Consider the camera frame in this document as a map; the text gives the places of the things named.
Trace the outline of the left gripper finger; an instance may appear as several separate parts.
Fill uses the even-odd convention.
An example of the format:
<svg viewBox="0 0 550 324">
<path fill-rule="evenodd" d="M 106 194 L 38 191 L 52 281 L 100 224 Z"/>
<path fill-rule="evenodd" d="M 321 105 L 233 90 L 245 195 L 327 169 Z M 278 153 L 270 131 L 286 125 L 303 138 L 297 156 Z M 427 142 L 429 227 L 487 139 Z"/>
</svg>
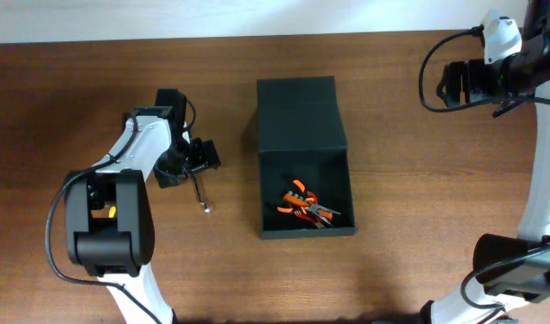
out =
<svg viewBox="0 0 550 324">
<path fill-rule="evenodd" d="M 193 139 L 187 159 L 187 171 L 197 174 L 212 168 L 217 169 L 221 161 L 211 139 L 202 141 L 200 138 Z"/>
<path fill-rule="evenodd" d="M 173 186 L 179 186 L 181 183 L 189 178 L 189 175 L 185 172 L 180 174 L 172 174 L 167 171 L 163 171 L 158 166 L 156 167 L 156 178 L 158 186 L 160 188 L 168 188 Z"/>
</svg>

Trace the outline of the yellow black stubby screwdriver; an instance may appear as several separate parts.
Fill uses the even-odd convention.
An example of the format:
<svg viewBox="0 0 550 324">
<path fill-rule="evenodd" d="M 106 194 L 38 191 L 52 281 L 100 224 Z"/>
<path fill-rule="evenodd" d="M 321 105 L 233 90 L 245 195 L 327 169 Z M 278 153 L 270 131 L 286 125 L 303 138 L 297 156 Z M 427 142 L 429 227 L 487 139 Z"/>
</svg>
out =
<svg viewBox="0 0 550 324">
<path fill-rule="evenodd" d="M 108 218 L 115 218 L 116 217 L 116 206 L 112 206 L 109 209 Z"/>
</svg>

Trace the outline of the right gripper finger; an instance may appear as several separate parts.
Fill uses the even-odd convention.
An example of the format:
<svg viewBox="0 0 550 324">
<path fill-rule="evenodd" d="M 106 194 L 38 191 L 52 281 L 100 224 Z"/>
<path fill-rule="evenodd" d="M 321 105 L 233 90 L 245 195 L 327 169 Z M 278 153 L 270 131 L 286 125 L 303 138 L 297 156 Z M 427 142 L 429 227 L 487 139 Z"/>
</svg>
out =
<svg viewBox="0 0 550 324">
<path fill-rule="evenodd" d="M 517 107 L 521 106 L 523 101 L 501 101 L 497 109 L 492 113 L 493 118 L 499 118 L 503 114 L 508 113 Z"/>
<path fill-rule="evenodd" d="M 464 104 L 463 79 L 466 66 L 466 61 L 451 62 L 444 66 L 436 92 L 437 97 L 446 107 L 458 107 Z"/>
</svg>

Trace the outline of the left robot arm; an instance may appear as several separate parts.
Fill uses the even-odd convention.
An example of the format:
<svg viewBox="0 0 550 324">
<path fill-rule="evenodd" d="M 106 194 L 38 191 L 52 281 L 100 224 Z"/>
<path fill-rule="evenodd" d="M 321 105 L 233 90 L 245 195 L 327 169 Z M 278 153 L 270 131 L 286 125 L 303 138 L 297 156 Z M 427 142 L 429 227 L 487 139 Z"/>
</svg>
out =
<svg viewBox="0 0 550 324">
<path fill-rule="evenodd" d="M 65 201 L 68 258 L 84 267 L 84 285 L 102 286 L 128 323 L 175 323 L 151 259 L 155 227 L 146 183 L 162 188 L 194 180 L 220 158 L 210 140 L 191 136 L 193 104 L 175 88 L 160 88 L 151 106 L 123 117 L 122 134 L 91 167 L 70 173 L 57 197 Z"/>
</svg>

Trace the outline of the silver double-ended wrench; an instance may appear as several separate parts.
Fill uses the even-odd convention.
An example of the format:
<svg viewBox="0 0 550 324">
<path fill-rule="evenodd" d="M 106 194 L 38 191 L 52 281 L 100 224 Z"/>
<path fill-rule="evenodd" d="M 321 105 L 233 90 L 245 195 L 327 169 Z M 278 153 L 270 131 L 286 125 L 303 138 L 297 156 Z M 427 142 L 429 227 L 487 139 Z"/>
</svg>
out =
<svg viewBox="0 0 550 324">
<path fill-rule="evenodd" d="M 198 179 L 196 177 L 196 174 L 192 173 L 191 177 L 192 177 L 193 182 L 194 182 L 194 188 L 195 188 L 195 191 L 196 191 L 198 203 L 201 205 L 201 207 L 203 208 L 205 213 L 210 214 L 212 212 L 212 208 L 211 208 L 210 204 L 207 203 L 203 199 L 203 194 L 202 194 L 202 191 L 201 191 L 201 187 L 198 183 Z"/>
</svg>

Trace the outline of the orange black needle-nose pliers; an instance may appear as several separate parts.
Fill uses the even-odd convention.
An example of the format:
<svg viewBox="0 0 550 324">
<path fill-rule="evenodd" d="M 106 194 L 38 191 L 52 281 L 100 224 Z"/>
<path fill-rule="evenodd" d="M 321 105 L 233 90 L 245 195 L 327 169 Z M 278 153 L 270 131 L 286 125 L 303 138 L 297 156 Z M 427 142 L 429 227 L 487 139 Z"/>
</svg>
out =
<svg viewBox="0 0 550 324">
<path fill-rule="evenodd" d="M 308 190 L 301 180 L 294 179 L 293 185 L 297 191 L 285 193 L 282 197 L 283 205 L 278 206 L 277 211 L 308 221 L 316 229 L 333 227 L 332 221 L 340 212 L 320 205 L 318 196 Z"/>
</svg>

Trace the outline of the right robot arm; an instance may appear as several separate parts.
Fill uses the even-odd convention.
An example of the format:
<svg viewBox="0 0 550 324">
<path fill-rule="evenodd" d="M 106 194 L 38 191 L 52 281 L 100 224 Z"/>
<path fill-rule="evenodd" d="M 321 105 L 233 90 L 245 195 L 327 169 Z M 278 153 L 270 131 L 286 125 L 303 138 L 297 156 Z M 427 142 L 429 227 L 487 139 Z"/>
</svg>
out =
<svg viewBox="0 0 550 324">
<path fill-rule="evenodd" d="M 485 234 L 473 269 L 446 297 L 429 301 L 421 323 L 501 323 L 508 312 L 550 298 L 550 0 L 530 0 L 525 22 L 494 11 L 465 30 L 483 45 L 479 59 L 444 67 L 437 96 L 442 112 L 494 104 L 498 118 L 536 107 L 536 151 L 527 205 L 514 238 Z"/>
</svg>

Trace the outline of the small red cutting pliers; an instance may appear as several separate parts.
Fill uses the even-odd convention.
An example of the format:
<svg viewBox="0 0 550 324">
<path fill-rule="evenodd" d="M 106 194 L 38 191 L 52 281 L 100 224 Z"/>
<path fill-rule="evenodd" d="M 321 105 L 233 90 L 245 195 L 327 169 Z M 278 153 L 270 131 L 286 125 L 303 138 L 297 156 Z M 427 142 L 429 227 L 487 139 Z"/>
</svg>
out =
<svg viewBox="0 0 550 324">
<path fill-rule="evenodd" d="M 307 203 L 316 203 L 318 201 L 318 197 L 315 193 L 307 190 L 305 191 L 305 194 L 305 201 Z M 303 207 L 294 206 L 293 214 L 304 221 L 309 221 L 317 229 L 323 229 L 325 227 L 325 225 L 322 223 L 322 220 L 318 216 L 315 216 Z"/>
</svg>

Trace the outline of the orange bit holder strip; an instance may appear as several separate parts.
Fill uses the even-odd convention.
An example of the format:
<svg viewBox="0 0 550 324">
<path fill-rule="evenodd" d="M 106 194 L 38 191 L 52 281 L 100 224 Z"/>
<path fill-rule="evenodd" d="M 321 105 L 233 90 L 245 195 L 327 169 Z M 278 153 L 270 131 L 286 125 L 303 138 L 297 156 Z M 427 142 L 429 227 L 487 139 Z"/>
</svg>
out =
<svg viewBox="0 0 550 324">
<path fill-rule="evenodd" d="M 293 214 L 294 206 L 303 207 L 308 212 L 318 216 L 322 220 L 322 223 L 325 222 L 330 224 L 334 216 L 339 215 L 338 211 L 332 211 L 331 209 L 318 204 L 318 202 L 306 202 L 305 197 L 300 196 L 297 193 L 293 193 L 292 191 L 287 192 L 283 196 L 283 202 L 285 203 L 285 206 L 277 207 L 279 212 L 295 216 Z"/>
</svg>

